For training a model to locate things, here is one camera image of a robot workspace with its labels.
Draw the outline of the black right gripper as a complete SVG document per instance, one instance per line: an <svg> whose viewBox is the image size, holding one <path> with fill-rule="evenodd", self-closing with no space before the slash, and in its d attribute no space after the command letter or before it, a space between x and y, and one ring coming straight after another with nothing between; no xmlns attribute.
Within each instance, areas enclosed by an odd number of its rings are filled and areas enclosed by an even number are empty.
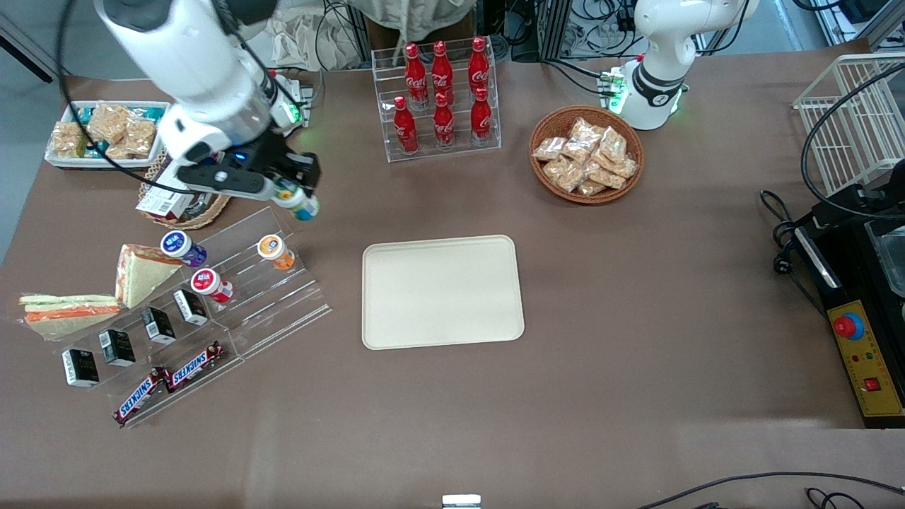
<svg viewBox="0 0 905 509"><path fill-rule="evenodd" d="M275 196L294 196L295 182L300 182L311 199L319 186L321 167L319 158L310 152L296 152L288 147L284 136L263 133L257 139L239 147L239 170L272 177Z"/></svg>

